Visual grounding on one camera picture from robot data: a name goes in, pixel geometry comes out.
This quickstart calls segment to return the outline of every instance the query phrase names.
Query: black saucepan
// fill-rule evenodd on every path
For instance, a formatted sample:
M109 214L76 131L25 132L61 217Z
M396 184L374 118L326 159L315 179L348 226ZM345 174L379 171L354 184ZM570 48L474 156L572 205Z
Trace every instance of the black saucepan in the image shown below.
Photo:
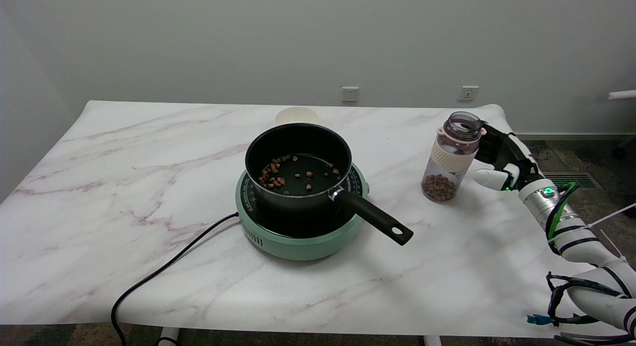
M413 231L370 201L340 187L351 163L351 150L340 135L307 123L268 129L250 144L245 155L257 203L281 223L295 221L299 228L316 228L315 222L303 221L316 221L345 208L404 246Z

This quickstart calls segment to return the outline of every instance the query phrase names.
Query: roasted nut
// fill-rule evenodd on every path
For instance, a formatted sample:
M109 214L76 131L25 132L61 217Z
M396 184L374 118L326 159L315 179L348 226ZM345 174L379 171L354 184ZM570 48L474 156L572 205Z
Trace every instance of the roasted nut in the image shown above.
M457 193L457 186L442 174L430 174L422 181L422 191L435 201L448 201Z

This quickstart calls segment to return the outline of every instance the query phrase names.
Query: electrical outlet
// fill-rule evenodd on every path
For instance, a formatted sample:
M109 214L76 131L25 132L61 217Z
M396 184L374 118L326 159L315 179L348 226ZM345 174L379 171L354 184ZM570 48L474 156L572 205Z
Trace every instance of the electrical outlet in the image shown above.
M357 86L342 87L342 102L357 103L360 98L360 88Z
M459 95L459 101L472 101L477 97L477 90L479 86L463 86L462 93Z

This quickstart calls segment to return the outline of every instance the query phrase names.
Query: white wall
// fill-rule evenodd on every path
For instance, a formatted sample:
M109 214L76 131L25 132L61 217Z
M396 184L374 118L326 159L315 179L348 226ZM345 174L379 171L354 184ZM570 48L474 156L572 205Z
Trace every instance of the white wall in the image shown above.
M74 121L0 10L0 202Z
M606 100L636 88L636 0L0 4L27 68L74 115L89 99L340 104L352 84L367 106L498 103L521 133L636 130L635 103ZM473 103L456 100L463 84L480 86ZM50 91L46 79L29 86Z

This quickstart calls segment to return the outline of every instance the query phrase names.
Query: table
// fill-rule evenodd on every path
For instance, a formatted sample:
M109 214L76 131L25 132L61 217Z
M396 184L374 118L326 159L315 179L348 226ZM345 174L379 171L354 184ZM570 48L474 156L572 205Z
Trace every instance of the table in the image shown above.
M115 299L236 210L245 150L287 106L90 101L0 205L0 323L109 320ZM312 106L340 133L370 199L415 231L400 247L369 225L348 247L292 262L226 222L127 298L121 322L269 332L551 337L611 326L527 324L544 314L553 255L516 192L470 173L446 204L419 183L434 129L456 109ZM497 105L471 109L509 131ZM471 170L483 168L475 161ZM578 310L564 298L559 314Z

